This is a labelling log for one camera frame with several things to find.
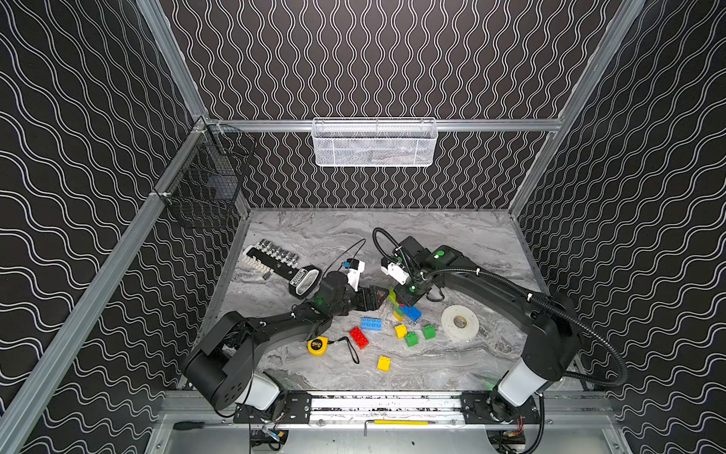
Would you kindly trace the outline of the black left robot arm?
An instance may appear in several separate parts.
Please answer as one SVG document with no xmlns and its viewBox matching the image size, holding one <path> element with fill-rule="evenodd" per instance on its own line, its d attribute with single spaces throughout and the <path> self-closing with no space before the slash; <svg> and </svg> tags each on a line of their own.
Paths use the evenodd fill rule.
<svg viewBox="0 0 726 454">
<path fill-rule="evenodd" d="M 187 356 L 181 372 L 214 410 L 224 410 L 247 395 L 268 351 L 318 338 L 336 317 L 378 310 L 388 296 L 389 290 L 378 286 L 354 289 L 345 274 L 331 272 L 312 296 L 287 313 L 264 318 L 224 314 Z"/>
</svg>

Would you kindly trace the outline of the white tape roll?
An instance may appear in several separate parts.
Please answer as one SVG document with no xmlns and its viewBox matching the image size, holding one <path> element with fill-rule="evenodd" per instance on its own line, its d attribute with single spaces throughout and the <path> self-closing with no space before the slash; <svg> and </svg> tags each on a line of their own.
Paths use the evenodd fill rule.
<svg viewBox="0 0 726 454">
<path fill-rule="evenodd" d="M 442 312 L 441 328 L 455 342 L 470 342 L 479 331 L 479 319 L 465 306 L 448 306 Z"/>
</svg>

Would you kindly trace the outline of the yellow tape measure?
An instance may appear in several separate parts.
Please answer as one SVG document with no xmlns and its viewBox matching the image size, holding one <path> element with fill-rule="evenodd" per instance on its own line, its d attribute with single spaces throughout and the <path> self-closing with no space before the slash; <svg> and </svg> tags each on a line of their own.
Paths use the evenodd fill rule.
<svg viewBox="0 0 726 454">
<path fill-rule="evenodd" d="M 329 340 L 325 337 L 317 337 L 307 343 L 308 352 L 315 357 L 323 356 L 329 346 Z"/>
</svg>

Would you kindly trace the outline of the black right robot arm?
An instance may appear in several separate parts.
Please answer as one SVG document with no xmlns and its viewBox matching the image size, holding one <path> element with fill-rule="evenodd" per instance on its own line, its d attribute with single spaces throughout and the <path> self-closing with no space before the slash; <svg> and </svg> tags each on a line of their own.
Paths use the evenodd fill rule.
<svg viewBox="0 0 726 454">
<path fill-rule="evenodd" d="M 602 388 L 617 388 L 629 378 L 624 357 L 580 319 L 568 297 L 522 287 L 447 245 L 429 250 L 412 236 L 398 241 L 381 227 L 372 230 L 372 242 L 385 265 L 403 273 L 395 278 L 394 292 L 399 303 L 416 306 L 432 288 L 451 289 L 493 310 L 526 335 L 520 359 L 493 387 L 489 397 L 492 409 L 519 409 L 562 378 Z M 585 336 L 610 354 L 616 364 L 613 378 L 587 376 L 569 369 Z"/>
</svg>

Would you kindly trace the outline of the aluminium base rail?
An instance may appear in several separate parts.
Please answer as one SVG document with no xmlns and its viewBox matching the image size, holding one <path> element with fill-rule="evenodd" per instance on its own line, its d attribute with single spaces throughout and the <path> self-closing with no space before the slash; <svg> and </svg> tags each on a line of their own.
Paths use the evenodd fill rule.
<svg viewBox="0 0 726 454">
<path fill-rule="evenodd" d="M 181 423 L 185 429 L 211 425 L 262 425 L 301 429 L 364 428 L 373 419 L 434 421 L 431 429 L 482 426 L 486 429 L 610 428 L 617 425 L 603 393 L 555 391 L 529 399 L 503 420 L 493 417 L 489 394 L 474 392 L 303 392 L 283 391 L 260 408 L 234 403 L 215 412 L 195 392 L 173 392 L 162 404 L 157 427 Z"/>
</svg>

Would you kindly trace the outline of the black socket set holder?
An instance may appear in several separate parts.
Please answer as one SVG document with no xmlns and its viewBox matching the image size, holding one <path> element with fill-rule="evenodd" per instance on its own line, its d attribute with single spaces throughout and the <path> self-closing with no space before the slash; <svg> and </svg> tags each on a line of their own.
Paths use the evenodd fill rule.
<svg viewBox="0 0 726 454">
<path fill-rule="evenodd" d="M 313 266 L 300 266 L 300 255 L 286 250 L 275 243 L 261 239 L 242 252 L 243 261 L 255 268 L 268 279 L 275 274 L 287 282 L 289 293 L 304 300 L 321 281 L 321 269 Z"/>
</svg>

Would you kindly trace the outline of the green small lego brick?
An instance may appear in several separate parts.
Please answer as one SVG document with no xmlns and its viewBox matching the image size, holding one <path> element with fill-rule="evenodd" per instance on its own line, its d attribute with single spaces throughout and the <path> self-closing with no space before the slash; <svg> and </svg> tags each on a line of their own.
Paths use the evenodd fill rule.
<svg viewBox="0 0 726 454">
<path fill-rule="evenodd" d="M 436 337 L 436 335 L 437 331 L 434 325 L 427 325 L 426 327 L 423 327 L 423 337 L 426 340 L 432 340 Z"/>
<path fill-rule="evenodd" d="M 413 346 L 416 346 L 417 344 L 419 344 L 418 336 L 414 332 L 406 334 L 406 336 L 404 336 L 404 340 L 408 347 L 413 347 Z"/>
</svg>

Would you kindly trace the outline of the light blue long lego brick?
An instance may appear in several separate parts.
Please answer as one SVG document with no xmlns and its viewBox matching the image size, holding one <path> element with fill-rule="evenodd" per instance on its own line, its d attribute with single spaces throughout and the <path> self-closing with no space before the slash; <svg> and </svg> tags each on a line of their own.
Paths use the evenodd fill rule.
<svg viewBox="0 0 726 454">
<path fill-rule="evenodd" d="M 382 331 L 383 321 L 377 318 L 364 317 L 360 321 L 360 328 L 368 331 Z"/>
</svg>

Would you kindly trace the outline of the yellow lego brick front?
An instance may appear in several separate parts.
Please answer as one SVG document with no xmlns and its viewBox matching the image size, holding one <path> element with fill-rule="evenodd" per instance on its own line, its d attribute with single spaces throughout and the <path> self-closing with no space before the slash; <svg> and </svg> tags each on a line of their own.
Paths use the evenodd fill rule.
<svg viewBox="0 0 726 454">
<path fill-rule="evenodd" d="M 382 372 L 389 372 L 389 369 L 391 369 L 391 359 L 380 356 L 377 362 L 377 369 Z"/>
</svg>

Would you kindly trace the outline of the yellow small lego brick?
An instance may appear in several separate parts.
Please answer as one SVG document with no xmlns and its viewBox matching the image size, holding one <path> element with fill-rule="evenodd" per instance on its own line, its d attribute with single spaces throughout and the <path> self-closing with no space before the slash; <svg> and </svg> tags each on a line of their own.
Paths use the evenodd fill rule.
<svg viewBox="0 0 726 454">
<path fill-rule="evenodd" d="M 394 330 L 398 339 L 404 339 L 408 335 L 408 329 L 405 325 L 397 325 Z"/>
</svg>

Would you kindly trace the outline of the green small lego brick right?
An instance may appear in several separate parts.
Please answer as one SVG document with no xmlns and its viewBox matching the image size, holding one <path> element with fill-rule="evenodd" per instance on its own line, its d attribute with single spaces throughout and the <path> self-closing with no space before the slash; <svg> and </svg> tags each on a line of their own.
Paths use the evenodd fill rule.
<svg viewBox="0 0 726 454">
<path fill-rule="evenodd" d="M 427 325 L 426 327 L 423 327 L 423 337 L 426 340 L 432 340 L 436 337 L 436 335 L 437 331 L 434 325 Z"/>
</svg>

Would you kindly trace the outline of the red long lego brick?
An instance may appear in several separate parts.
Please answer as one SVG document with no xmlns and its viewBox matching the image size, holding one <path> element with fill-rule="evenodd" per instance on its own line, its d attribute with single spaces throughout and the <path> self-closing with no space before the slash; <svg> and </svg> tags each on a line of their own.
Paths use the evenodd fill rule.
<svg viewBox="0 0 726 454">
<path fill-rule="evenodd" d="M 365 336 L 365 334 L 359 327 L 354 327 L 352 330 L 350 330 L 349 335 L 351 340 L 360 350 L 365 349 L 370 344 L 369 339 Z"/>
</svg>

